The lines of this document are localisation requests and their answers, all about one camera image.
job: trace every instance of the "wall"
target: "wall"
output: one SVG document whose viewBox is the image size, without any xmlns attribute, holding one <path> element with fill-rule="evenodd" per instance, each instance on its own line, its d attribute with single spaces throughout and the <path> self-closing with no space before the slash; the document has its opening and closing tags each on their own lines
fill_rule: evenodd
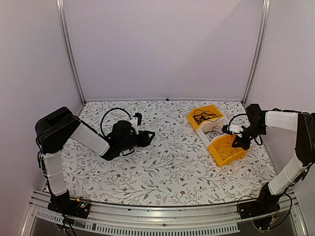
<svg viewBox="0 0 315 236">
<path fill-rule="evenodd" d="M 18 234 L 43 183 L 34 126 L 61 106 L 80 109 L 55 1 L 0 2 L 0 235 Z"/>
<path fill-rule="evenodd" d="M 67 0 L 87 100 L 241 100 L 263 1 Z"/>
<path fill-rule="evenodd" d="M 315 1 L 271 1 L 265 41 L 250 103 L 263 109 L 315 112 Z M 291 158 L 295 135 L 267 130 L 264 142 L 276 168 Z M 315 235 L 315 168 L 294 190 L 310 235 Z"/>
</svg>

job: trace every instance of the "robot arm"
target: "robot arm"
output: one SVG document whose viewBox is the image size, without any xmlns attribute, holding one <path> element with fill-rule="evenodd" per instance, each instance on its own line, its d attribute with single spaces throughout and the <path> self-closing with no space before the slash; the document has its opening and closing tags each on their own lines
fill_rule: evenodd
<svg viewBox="0 0 315 236">
<path fill-rule="evenodd" d="M 135 146 L 146 147 L 151 143 L 155 133 L 137 128 L 141 124 L 141 117 L 141 114 L 136 114 L 130 121 L 120 120 L 106 137 L 99 135 L 66 107 L 39 120 L 35 125 L 36 143 L 40 149 L 38 162 L 52 196 L 48 208 L 81 218 L 86 218 L 89 212 L 89 201 L 70 199 L 64 182 L 61 150 L 69 138 L 90 148 L 105 160 L 112 160 L 125 150 Z"/>
<path fill-rule="evenodd" d="M 258 104 L 251 104 L 246 108 L 246 115 L 251 123 L 249 127 L 232 128 L 239 132 L 230 131 L 228 125 L 222 128 L 225 133 L 237 134 L 233 147 L 249 149 L 251 140 L 266 135 L 266 127 L 296 132 L 293 157 L 273 180 L 262 187 L 255 203 L 256 212 L 250 214 L 254 216 L 269 213 L 277 208 L 276 204 L 286 189 L 304 179 L 310 166 L 315 163 L 315 114 L 278 109 L 262 111 Z"/>
</svg>

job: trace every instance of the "metal frame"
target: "metal frame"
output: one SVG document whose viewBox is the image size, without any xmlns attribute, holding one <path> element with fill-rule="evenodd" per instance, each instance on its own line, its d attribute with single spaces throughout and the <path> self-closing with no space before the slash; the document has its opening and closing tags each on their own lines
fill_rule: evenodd
<svg viewBox="0 0 315 236">
<path fill-rule="evenodd" d="M 299 236 L 307 236 L 305 223 L 293 191 L 289 192 L 293 199 L 292 217 Z M 22 236 L 29 236 L 38 217 L 62 225 L 61 214 L 47 209 L 50 195 L 34 191 L 30 200 L 30 211 Z M 203 206 L 126 206 L 106 203 L 91 203 L 88 219 L 75 218 L 75 229 L 105 235 L 134 236 L 201 236 L 226 235 L 239 232 L 237 224 L 249 219 L 241 219 L 236 210 L 237 203 L 226 203 Z M 290 200 L 280 199 L 281 211 L 289 209 Z"/>
<path fill-rule="evenodd" d="M 75 62 L 74 62 L 74 57 L 73 57 L 72 48 L 71 48 L 70 39 L 69 39 L 69 32 L 68 32 L 68 28 L 67 28 L 66 19 L 65 19 L 63 0 L 56 0 L 56 3 L 57 3 L 57 10 L 58 10 L 61 32 L 63 35 L 63 42 L 64 42 L 65 50 L 67 53 L 67 57 L 68 57 L 74 85 L 75 85 L 75 88 L 77 90 L 80 102 L 82 105 L 84 105 L 86 103 L 86 101 L 85 101 L 83 90 L 82 90 L 81 83 L 79 80 L 78 71 L 77 71 L 77 68 L 76 68 Z"/>
<path fill-rule="evenodd" d="M 243 94 L 243 99 L 242 103 L 246 105 L 251 89 L 252 89 L 252 84 L 254 82 L 258 62 L 259 62 L 259 57 L 265 37 L 265 32 L 266 32 L 266 27 L 267 27 L 267 21 L 268 21 L 268 15 L 269 15 L 269 6 L 270 6 L 270 0 L 264 0 L 263 2 L 263 7 L 262 7 L 262 13 L 261 13 L 261 20 L 260 20 L 260 27 L 259 27 L 259 35 L 258 35 L 258 40 L 257 40 L 257 45 L 255 49 L 255 54 L 254 58 L 252 61 L 252 66 L 251 66 L 251 71 L 249 78 L 247 80 L 246 88 Z"/>
</svg>

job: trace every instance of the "floral tablecloth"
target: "floral tablecloth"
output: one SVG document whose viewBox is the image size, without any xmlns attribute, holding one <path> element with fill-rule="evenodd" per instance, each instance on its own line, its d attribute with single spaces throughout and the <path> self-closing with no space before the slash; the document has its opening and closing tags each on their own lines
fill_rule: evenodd
<svg viewBox="0 0 315 236">
<path fill-rule="evenodd" d="M 231 119 L 244 113 L 239 102 L 210 101 L 110 101 L 89 102 L 80 118 L 100 133 L 100 120 L 111 108 L 142 114 L 140 130 L 155 131 L 150 146 L 106 161 L 74 140 L 62 154 L 64 178 L 73 197 L 92 201 L 144 206 L 182 206 L 227 203 L 243 195 L 257 196 L 275 170 L 263 146 L 253 142 L 243 160 L 218 167 L 187 120 L 195 107 L 215 104 Z M 108 114 L 103 130 L 127 115 Z M 249 123 L 239 117 L 235 124 Z"/>
</svg>

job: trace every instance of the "yellow container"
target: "yellow container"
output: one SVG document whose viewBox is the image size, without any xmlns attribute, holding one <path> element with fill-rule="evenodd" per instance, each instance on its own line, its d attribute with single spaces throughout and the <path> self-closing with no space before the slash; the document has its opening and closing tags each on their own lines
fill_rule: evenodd
<svg viewBox="0 0 315 236">
<path fill-rule="evenodd" d="M 200 124 L 198 124 L 195 119 L 194 116 L 198 116 L 201 115 L 201 113 L 203 112 L 207 112 L 207 113 L 212 113 L 215 114 L 217 117 L 209 119 L 209 120 L 204 120 L 203 122 L 201 122 Z M 209 106 L 205 106 L 205 107 L 198 107 L 198 108 L 194 108 L 187 116 L 188 121 L 191 123 L 193 129 L 195 131 L 197 131 L 197 129 L 205 122 L 211 122 L 211 120 L 217 120 L 219 118 L 224 117 L 224 115 L 219 111 L 219 109 L 215 106 L 215 105 L 209 105 Z"/>
<path fill-rule="evenodd" d="M 219 167 L 229 165 L 232 161 L 243 159 L 246 156 L 248 150 L 244 150 L 241 147 L 232 147 L 235 136 L 236 135 L 233 134 L 232 136 L 223 135 L 217 137 L 209 145 L 208 150 Z"/>
</svg>

